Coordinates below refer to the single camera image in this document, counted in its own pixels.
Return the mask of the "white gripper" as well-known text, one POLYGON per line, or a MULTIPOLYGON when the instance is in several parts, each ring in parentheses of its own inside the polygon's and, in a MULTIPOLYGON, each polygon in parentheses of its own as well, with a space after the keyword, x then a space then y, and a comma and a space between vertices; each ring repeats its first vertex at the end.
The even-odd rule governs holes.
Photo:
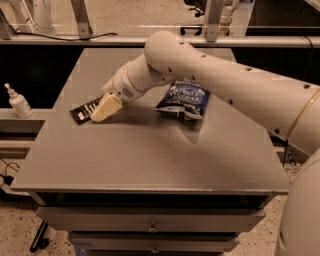
POLYGON ((102 87, 105 94, 90 118, 102 122, 122 108, 122 101, 134 101, 140 97, 140 71, 133 63, 123 65, 102 87))

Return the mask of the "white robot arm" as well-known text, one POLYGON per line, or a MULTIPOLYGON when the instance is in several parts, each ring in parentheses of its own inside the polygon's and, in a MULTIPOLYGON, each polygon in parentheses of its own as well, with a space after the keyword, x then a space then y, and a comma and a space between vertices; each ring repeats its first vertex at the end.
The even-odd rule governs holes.
POLYGON ((275 256, 320 256, 320 88, 195 49, 169 31, 104 86, 91 119, 100 122, 154 87, 188 78, 308 155, 284 206, 275 256))

